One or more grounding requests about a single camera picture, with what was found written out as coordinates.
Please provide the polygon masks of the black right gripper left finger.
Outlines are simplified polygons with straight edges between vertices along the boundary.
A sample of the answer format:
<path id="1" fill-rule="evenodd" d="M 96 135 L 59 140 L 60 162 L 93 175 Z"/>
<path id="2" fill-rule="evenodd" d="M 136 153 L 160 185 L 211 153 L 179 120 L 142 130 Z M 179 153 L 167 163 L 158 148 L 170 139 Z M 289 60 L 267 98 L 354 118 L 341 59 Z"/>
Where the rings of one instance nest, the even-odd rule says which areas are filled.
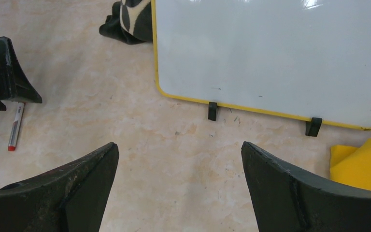
<path id="1" fill-rule="evenodd" d="M 118 166 L 108 143 L 43 174 L 0 188 L 0 232 L 97 232 Z"/>

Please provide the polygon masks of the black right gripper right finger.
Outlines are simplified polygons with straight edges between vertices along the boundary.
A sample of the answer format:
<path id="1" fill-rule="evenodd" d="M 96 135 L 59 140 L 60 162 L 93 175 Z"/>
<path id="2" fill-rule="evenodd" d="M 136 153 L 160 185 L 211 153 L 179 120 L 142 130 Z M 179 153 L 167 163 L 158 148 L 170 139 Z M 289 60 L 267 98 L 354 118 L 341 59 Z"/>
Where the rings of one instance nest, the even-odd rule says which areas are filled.
<path id="1" fill-rule="evenodd" d="M 243 170 L 261 232 L 371 232 L 371 191 L 337 183 L 251 142 Z"/>

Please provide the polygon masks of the yellow framed whiteboard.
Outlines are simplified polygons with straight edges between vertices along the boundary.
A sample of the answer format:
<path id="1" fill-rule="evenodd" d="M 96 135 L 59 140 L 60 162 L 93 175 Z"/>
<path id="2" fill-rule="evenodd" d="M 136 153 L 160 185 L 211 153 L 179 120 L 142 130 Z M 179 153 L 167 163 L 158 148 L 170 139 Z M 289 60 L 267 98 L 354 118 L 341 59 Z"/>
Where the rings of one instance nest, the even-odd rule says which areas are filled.
<path id="1" fill-rule="evenodd" d="M 167 97 L 371 131 L 371 0 L 154 0 Z"/>

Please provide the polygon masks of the white red capped marker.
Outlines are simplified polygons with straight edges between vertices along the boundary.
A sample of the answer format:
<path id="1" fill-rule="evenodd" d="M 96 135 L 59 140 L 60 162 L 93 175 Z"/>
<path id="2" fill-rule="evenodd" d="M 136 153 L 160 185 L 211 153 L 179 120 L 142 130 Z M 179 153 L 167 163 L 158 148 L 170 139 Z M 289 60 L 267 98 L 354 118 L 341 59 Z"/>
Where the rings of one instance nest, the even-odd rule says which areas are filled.
<path id="1" fill-rule="evenodd" d="M 15 151 L 16 149 L 24 108 L 25 108 L 25 103 L 19 102 L 17 109 L 16 109 L 16 114 L 15 114 L 15 118 L 13 121 L 13 125 L 12 125 L 10 139 L 8 142 L 8 151 Z"/>

